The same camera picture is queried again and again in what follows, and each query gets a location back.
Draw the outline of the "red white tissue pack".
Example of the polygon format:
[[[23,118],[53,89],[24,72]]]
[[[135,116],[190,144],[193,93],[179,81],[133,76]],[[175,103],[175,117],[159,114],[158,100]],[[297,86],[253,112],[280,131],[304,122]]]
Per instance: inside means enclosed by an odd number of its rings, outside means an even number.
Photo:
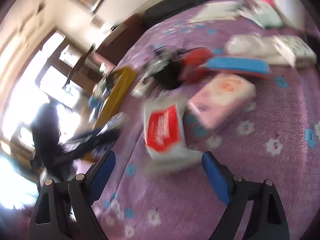
[[[202,153],[188,149],[185,142],[183,116],[187,102],[184,95],[144,101],[145,145],[154,161],[201,161]]]

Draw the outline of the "red plastic bag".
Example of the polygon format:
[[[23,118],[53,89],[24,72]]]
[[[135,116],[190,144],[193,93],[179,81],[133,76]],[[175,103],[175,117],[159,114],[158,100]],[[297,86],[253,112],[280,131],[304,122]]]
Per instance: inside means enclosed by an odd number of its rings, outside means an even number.
[[[182,55],[182,70],[179,80],[182,83],[197,83],[208,73],[204,64],[211,59],[214,54],[207,48],[195,48]]]

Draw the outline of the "pink tissue pack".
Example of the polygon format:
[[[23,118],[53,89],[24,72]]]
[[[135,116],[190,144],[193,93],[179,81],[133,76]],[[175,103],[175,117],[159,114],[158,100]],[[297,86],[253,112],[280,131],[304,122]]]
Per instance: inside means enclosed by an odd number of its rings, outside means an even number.
[[[188,108],[204,128],[217,129],[255,96],[253,83],[220,73],[188,100]]]

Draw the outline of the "blue packet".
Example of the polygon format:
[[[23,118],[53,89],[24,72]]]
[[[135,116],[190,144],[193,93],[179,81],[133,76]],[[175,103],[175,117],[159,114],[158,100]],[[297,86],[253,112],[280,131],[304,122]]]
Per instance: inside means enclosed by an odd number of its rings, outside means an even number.
[[[210,69],[231,73],[242,73],[256,76],[268,76],[271,74],[269,64],[260,59],[216,56],[208,59],[205,65]]]

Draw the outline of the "white green patterned tissue pack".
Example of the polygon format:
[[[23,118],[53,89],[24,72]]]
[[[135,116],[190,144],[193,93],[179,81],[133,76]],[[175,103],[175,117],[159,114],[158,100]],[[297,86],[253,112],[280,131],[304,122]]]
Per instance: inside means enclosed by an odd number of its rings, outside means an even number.
[[[280,35],[273,37],[274,47],[293,68],[314,66],[316,53],[298,36]]]

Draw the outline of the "white plastic bag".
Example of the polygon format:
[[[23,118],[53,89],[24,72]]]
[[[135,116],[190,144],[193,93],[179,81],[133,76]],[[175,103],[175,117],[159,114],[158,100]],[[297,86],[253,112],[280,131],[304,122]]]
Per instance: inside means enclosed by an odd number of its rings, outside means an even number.
[[[261,35],[233,35],[225,44],[225,52],[231,56],[264,59],[279,55],[273,37]]]

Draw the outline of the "yellow cardboard tray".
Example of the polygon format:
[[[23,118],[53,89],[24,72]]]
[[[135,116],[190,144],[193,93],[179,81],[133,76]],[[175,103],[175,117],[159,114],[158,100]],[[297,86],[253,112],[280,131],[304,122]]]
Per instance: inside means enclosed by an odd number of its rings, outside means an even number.
[[[102,128],[108,120],[116,115],[123,99],[128,93],[133,81],[137,76],[137,72],[130,65],[125,65],[115,71],[118,81],[111,90],[111,94],[106,99],[106,102],[98,116],[94,128]]]

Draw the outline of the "dark wooden chair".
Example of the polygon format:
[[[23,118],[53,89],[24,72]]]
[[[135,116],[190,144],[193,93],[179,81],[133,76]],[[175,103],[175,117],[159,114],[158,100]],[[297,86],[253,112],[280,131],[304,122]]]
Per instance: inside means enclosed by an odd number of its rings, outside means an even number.
[[[92,44],[90,49],[83,54],[80,59],[77,61],[77,63],[75,64],[75,66],[73,67],[73,69],[69,72],[68,76],[67,76],[67,81],[66,83],[63,85],[63,90],[66,90],[67,85],[70,83],[71,79],[73,78],[73,76],[76,74],[76,72],[82,67],[82,65],[84,64],[84,62],[86,61],[87,57],[89,55],[92,54],[92,52],[95,50],[95,44]]]

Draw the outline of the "purple floral tablecloth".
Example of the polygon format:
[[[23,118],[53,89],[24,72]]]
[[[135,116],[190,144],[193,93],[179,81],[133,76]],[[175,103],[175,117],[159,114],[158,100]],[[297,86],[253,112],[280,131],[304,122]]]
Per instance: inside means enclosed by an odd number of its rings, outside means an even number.
[[[289,28],[261,29],[249,20],[191,23],[201,6],[147,30],[120,66],[140,71],[150,48],[204,47],[226,54],[237,34],[295,35]],[[233,173],[250,181],[273,180],[291,239],[301,239],[319,210],[319,70],[273,66],[265,79],[251,77],[257,97],[214,131],[184,117],[187,146],[210,151]],[[120,111],[130,119],[113,147],[116,166],[93,204],[109,239],[208,239],[222,216],[220,202],[201,165],[171,174],[147,174],[142,101],[127,94]]]

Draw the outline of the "white gloves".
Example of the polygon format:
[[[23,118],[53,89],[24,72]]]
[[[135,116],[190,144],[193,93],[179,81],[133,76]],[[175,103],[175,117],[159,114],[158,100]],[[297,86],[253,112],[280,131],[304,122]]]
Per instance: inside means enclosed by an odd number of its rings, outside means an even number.
[[[284,25],[277,11],[263,0],[251,0],[249,7],[241,7],[238,12],[263,29],[281,28]]]

